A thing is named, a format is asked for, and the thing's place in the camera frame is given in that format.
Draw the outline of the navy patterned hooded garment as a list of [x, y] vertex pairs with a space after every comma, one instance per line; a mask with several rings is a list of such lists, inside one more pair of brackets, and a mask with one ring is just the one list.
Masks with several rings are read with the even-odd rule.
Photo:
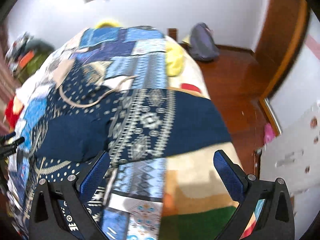
[[206, 98], [171, 89], [113, 92], [87, 81], [76, 62], [62, 83], [73, 107], [52, 88], [39, 111], [27, 111], [25, 140], [30, 174], [23, 225], [41, 179], [62, 183], [80, 176], [97, 154], [104, 157], [87, 178], [82, 204], [107, 237], [157, 239], [167, 157], [231, 141], [220, 113]]

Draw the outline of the pile of clothes on stand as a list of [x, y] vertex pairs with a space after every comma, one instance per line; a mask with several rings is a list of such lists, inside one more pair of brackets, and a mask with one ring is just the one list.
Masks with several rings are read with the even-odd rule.
[[7, 64], [16, 62], [18, 57], [22, 54], [25, 49], [25, 46], [29, 41], [34, 38], [33, 35], [30, 35], [28, 32], [25, 32], [23, 35], [20, 35], [11, 45], [9, 50], [5, 55], [5, 61]]

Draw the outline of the red plush toy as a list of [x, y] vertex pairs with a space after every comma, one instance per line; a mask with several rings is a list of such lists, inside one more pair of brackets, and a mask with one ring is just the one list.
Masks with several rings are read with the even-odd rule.
[[23, 109], [24, 104], [16, 96], [8, 102], [4, 117], [11, 128], [15, 128]]

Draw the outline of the blue patchwork bedspread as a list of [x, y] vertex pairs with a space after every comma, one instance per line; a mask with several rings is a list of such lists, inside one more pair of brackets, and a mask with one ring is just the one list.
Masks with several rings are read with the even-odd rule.
[[24, 237], [36, 180], [62, 181], [82, 165], [54, 153], [56, 125], [66, 127], [75, 115], [105, 124], [102, 140], [111, 148], [111, 162], [124, 163], [132, 103], [145, 88], [159, 92], [168, 86], [165, 46], [164, 34], [150, 26], [89, 28], [52, 52], [16, 91], [24, 109], [15, 132], [25, 142], [9, 166], [11, 188], [21, 207], [15, 220]]

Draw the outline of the beige orange fleece blanket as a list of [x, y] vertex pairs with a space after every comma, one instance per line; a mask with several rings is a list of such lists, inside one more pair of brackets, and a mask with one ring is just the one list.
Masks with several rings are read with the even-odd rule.
[[159, 239], [214, 239], [227, 224], [236, 210], [213, 164], [216, 150], [224, 150], [236, 164], [241, 162], [231, 138], [199, 145], [208, 136], [222, 135], [224, 125], [219, 111], [211, 102], [200, 67], [184, 50], [184, 67], [179, 76], [169, 77], [170, 90], [186, 95], [179, 117], [194, 117], [204, 122], [196, 131], [195, 125], [181, 128], [179, 138], [190, 143], [195, 150], [184, 150], [168, 157], [165, 172], [164, 200]]

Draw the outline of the pink object on floor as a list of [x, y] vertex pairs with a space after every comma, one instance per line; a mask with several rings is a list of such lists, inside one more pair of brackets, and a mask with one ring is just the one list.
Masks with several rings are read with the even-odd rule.
[[264, 126], [264, 144], [270, 143], [275, 137], [276, 134], [274, 133], [271, 124], [266, 123]]

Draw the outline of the white cardboard box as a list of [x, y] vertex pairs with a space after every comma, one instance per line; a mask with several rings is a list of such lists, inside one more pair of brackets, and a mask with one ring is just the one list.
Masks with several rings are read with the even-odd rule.
[[291, 194], [319, 186], [319, 102], [262, 148], [260, 179], [283, 178]]

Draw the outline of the orange shoe box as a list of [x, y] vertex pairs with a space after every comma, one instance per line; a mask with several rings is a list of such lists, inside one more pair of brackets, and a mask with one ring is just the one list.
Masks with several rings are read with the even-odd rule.
[[21, 60], [19, 61], [19, 67], [22, 69], [24, 68], [34, 57], [34, 51], [30, 50], [29, 52], [27, 52], [24, 57], [21, 58]]

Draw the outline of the green cloth covered stand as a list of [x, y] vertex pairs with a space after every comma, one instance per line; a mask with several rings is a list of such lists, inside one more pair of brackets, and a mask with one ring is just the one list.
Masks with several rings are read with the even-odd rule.
[[[33, 59], [24, 67], [19, 67], [19, 61], [24, 55], [30, 50], [34, 51]], [[54, 46], [41, 40], [41, 39], [32, 39], [25, 46], [24, 51], [18, 57], [18, 74], [16, 75], [18, 81], [23, 84], [29, 77], [31, 77], [35, 72], [42, 66], [47, 57], [55, 50]]]

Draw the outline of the yellow cloth on bed edge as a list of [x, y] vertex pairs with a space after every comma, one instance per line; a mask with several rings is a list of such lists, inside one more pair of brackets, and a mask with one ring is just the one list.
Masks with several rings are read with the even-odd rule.
[[170, 37], [166, 39], [165, 49], [165, 66], [167, 76], [179, 76], [184, 67], [184, 49]]

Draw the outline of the grey backpack on floor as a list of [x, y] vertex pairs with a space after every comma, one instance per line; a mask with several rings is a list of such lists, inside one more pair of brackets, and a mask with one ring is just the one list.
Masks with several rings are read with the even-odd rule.
[[212, 32], [205, 23], [196, 24], [189, 36], [189, 54], [196, 61], [213, 61], [219, 57]]

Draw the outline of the yellow pillow at headboard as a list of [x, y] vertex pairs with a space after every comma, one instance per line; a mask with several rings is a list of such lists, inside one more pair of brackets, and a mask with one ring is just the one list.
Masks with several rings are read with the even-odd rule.
[[119, 22], [115, 21], [104, 21], [100, 22], [95, 26], [95, 29], [99, 28], [116, 28], [116, 27], [121, 27], [121, 24]]

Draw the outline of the brown wooden door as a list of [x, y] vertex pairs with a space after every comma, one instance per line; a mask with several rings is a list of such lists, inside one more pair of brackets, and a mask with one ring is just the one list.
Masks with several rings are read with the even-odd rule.
[[269, 83], [260, 99], [272, 96], [295, 61], [308, 26], [306, 0], [269, 0], [255, 59], [266, 69]]

